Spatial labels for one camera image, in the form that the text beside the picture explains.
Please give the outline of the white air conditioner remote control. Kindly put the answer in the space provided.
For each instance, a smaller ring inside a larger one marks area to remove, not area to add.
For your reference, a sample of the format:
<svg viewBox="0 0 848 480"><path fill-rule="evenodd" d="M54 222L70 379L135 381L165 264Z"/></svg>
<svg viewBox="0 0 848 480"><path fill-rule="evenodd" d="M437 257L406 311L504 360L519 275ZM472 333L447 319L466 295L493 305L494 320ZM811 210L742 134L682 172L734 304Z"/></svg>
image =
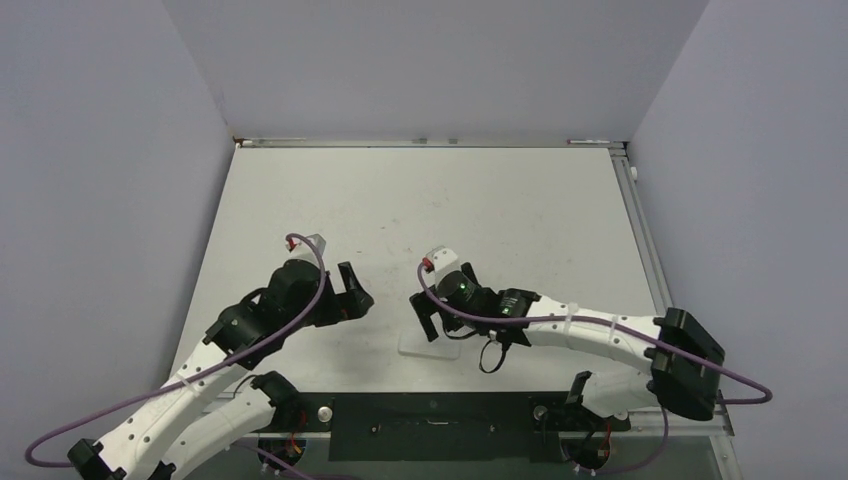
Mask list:
<svg viewBox="0 0 848 480"><path fill-rule="evenodd" d="M401 356L428 360L455 361L460 358L461 350L458 342L444 338L429 341L423 332L412 330L403 331L397 342Z"/></svg>

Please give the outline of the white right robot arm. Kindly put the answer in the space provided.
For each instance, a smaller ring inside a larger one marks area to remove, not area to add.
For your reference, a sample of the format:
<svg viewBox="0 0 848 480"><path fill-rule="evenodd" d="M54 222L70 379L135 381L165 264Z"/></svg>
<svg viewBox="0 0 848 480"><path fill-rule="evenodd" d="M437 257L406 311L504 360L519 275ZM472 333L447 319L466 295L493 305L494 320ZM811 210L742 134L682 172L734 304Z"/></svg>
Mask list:
<svg viewBox="0 0 848 480"><path fill-rule="evenodd" d="M622 365L618 372L575 375L564 404L579 428L653 406L694 421L714 416L725 350L686 310L620 315L529 290L493 291L478 284L468 263L437 269L424 259L417 274L422 290L410 303L430 342L440 334L458 340L467 329L503 353L514 345L554 347Z"/></svg>

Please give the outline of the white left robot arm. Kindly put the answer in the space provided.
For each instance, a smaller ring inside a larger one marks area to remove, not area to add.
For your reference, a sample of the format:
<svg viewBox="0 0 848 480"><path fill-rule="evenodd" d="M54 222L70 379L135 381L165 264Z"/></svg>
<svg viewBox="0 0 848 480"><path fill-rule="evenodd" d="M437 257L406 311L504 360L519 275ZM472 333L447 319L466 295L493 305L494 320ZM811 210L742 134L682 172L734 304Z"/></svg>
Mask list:
<svg viewBox="0 0 848 480"><path fill-rule="evenodd" d="M182 479L240 437L308 419L300 392L276 371L255 374L302 327L364 317L374 305L348 262L334 291L314 259L294 258L265 287L225 308L188 359L125 422L68 451L83 479Z"/></svg>

